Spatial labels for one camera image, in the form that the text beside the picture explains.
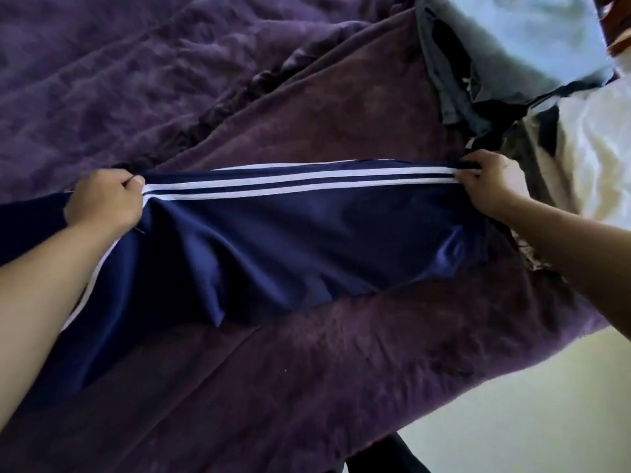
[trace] white sheet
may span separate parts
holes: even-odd
[[[578,213],[631,230],[631,77],[558,105],[556,160]]]

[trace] person's right hand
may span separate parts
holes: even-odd
[[[140,220],[144,185],[142,176],[133,176],[124,169],[93,172],[77,183],[66,205],[68,225],[88,225],[96,233],[116,240]]]
[[[462,160],[481,166],[479,174],[474,169],[459,170],[456,180],[483,214],[502,221],[516,202],[530,199],[524,171],[517,161],[489,150],[471,152]]]

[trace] navy fabric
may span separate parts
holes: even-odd
[[[262,324],[485,258],[484,217],[453,166],[346,161],[146,180],[140,223],[93,275],[23,410],[78,392],[172,326]],[[0,206],[0,260],[61,229],[68,196]]]

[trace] purple bedsheet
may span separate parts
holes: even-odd
[[[163,15],[142,3],[150,15],[130,14],[135,21],[121,22],[126,28],[108,39],[115,52],[134,53],[124,63],[98,61],[101,48],[62,69],[74,54],[64,52],[58,62],[39,47],[33,57],[47,64],[24,68],[28,82],[12,76],[11,64],[2,71],[3,106],[22,106],[0,111],[4,200],[147,156],[213,106],[231,106],[229,98],[255,73],[282,66],[291,72],[322,43],[335,45],[332,39],[342,42],[156,169],[444,161],[462,153],[460,133],[438,119],[413,13],[372,23],[391,13],[393,0],[196,0],[158,29],[169,27],[161,37],[142,34]],[[202,19],[215,32],[206,43],[172,35]],[[371,26],[351,36],[365,23],[349,29],[344,20]],[[3,45],[9,23],[0,24]],[[170,52],[170,44],[182,49]],[[145,67],[135,75],[125,68],[134,60]],[[178,63],[186,63],[183,72]],[[50,95],[67,69],[64,86],[74,88]],[[91,74],[72,81],[81,72]],[[56,114],[48,118],[40,111],[51,104]],[[21,128],[11,131],[12,124]],[[604,325],[556,274],[525,270],[510,236],[491,223],[488,254],[488,263],[451,281],[345,299],[263,327],[225,322],[166,332],[75,398],[14,418],[0,436],[0,472],[322,473],[467,389],[533,365]]]

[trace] light blue fabric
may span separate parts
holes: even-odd
[[[472,102],[529,104],[572,82],[601,86],[613,75],[593,0],[416,0],[416,14],[441,104],[453,106],[445,122],[455,109],[471,125],[454,102],[461,95],[453,93],[451,68],[435,53],[432,17],[449,25],[471,57]]]

